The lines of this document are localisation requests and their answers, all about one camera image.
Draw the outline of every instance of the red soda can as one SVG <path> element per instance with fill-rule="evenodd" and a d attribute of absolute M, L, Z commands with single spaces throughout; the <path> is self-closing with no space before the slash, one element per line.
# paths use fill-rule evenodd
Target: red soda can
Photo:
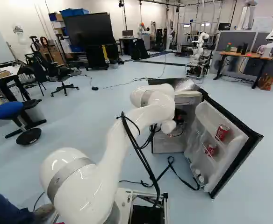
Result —
<path fill-rule="evenodd" d="M 214 156 L 216 154 L 216 148 L 217 146 L 214 145 L 214 144 L 208 144 L 207 145 L 207 149 L 205 150 L 205 153 L 211 157 L 211 156 Z"/>
<path fill-rule="evenodd" d="M 216 138 L 220 141 L 224 141 L 225 137 L 227 136 L 230 128 L 226 125 L 220 125 L 216 132 Z"/>

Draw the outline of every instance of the shoe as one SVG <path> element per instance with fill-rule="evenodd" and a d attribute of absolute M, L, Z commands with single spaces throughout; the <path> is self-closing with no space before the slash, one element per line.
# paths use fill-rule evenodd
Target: shoe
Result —
<path fill-rule="evenodd" d="M 41 224 L 54 213 L 55 209 L 52 204 L 45 204 L 33 212 L 35 221 L 33 224 Z"/>

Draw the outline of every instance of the jeans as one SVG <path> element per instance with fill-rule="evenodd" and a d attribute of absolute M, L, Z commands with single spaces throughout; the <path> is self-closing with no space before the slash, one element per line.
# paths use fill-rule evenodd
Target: jeans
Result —
<path fill-rule="evenodd" d="M 0 224 L 30 224 L 34 214 L 27 208 L 18 209 L 0 194 Z"/>

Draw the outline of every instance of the black office chair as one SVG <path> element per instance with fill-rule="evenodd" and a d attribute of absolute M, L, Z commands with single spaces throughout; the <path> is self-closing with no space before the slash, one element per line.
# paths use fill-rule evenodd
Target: black office chair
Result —
<path fill-rule="evenodd" d="M 32 80 L 32 81 L 27 81 L 27 82 L 23 82 L 22 85 L 24 86 L 24 88 L 26 89 L 29 89 L 35 85 L 33 85 L 35 82 L 37 82 L 37 84 L 39 85 L 39 88 L 41 90 L 41 93 L 42 95 L 44 96 L 44 93 L 42 91 L 42 88 L 41 86 L 43 86 L 43 88 L 46 90 L 45 86 L 43 85 L 43 82 L 46 82 L 47 81 L 47 78 L 46 77 L 41 77 L 39 75 L 38 72 L 35 72 L 35 69 L 34 67 L 30 66 L 30 65 L 25 65 L 25 66 L 21 66 L 19 68 L 19 72 L 18 74 L 25 74 L 27 76 L 31 76 L 31 75 L 34 75 L 35 76 L 35 79 Z"/>
<path fill-rule="evenodd" d="M 65 96 L 68 96 L 66 89 L 77 89 L 79 87 L 74 86 L 73 84 L 65 85 L 63 82 L 71 77 L 73 70 L 67 67 L 67 64 L 57 65 L 57 62 L 48 62 L 39 51 L 34 52 L 35 56 L 39 58 L 41 65 L 47 70 L 47 75 L 49 77 L 56 77 L 58 82 L 62 83 L 62 86 L 57 87 L 57 90 L 52 92 L 50 95 L 54 97 L 54 93 L 64 90 Z"/>

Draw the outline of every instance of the computer monitor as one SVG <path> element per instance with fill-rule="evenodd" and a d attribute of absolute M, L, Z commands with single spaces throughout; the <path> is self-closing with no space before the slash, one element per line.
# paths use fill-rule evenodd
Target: computer monitor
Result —
<path fill-rule="evenodd" d="M 110 16 L 94 13 L 64 17 L 71 44 L 84 48 L 87 45 L 115 43 Z"/>
<path fill-rule="evenodd" d="M 130 29 L 130 30 L 123 30 L 122 31 L 122 35 L 123 36 L 133 36 L 133 30 Z"/>
<path fill-rule="evenodd" d="M 219 30 L 230 30 L 230 23 L 220 23 Z"/>

